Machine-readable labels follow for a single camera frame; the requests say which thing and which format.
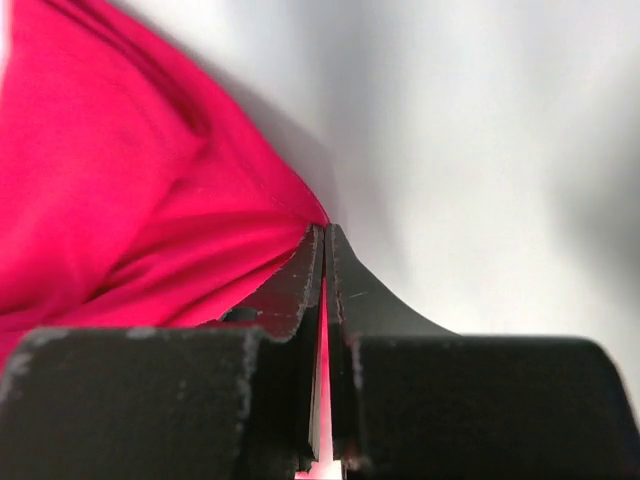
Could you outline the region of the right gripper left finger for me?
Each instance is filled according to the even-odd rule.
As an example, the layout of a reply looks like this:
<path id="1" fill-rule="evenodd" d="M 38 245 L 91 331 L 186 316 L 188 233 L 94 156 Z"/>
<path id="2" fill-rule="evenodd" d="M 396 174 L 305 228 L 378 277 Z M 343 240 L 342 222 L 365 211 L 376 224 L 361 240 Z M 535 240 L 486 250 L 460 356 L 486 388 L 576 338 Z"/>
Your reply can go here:
<path id="1" fill-rule="evenodd" d="M 194 329 L 42 328 L 1 378 L 5 479 L 291 479 L 320 446 L 324 232 Z"/>

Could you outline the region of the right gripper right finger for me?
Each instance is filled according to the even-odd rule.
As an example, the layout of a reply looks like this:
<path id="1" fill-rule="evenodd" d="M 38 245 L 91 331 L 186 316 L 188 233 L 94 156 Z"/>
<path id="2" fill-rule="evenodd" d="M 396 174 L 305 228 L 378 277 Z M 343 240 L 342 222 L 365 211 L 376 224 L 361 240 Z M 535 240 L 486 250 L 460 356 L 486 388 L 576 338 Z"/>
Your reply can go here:
<path id="1" fill-rule="evenodd" d="M 460 335 L 325 231 L 333 449 L 350 479 L 635 479 L 639 430 L 604 349 Z"/>

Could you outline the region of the pink t shirt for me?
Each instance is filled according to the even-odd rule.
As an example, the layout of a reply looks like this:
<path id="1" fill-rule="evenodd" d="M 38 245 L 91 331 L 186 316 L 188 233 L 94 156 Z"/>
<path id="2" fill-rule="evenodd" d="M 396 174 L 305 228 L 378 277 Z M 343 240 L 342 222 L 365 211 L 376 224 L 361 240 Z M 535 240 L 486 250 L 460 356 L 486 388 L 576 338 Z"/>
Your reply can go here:
<path id="1" fill-rule="evenodd" d="M 106 1 L 13 1 L 1 366 L 42 328 L 194 329 L 326 214 L 190 59 Z"/>

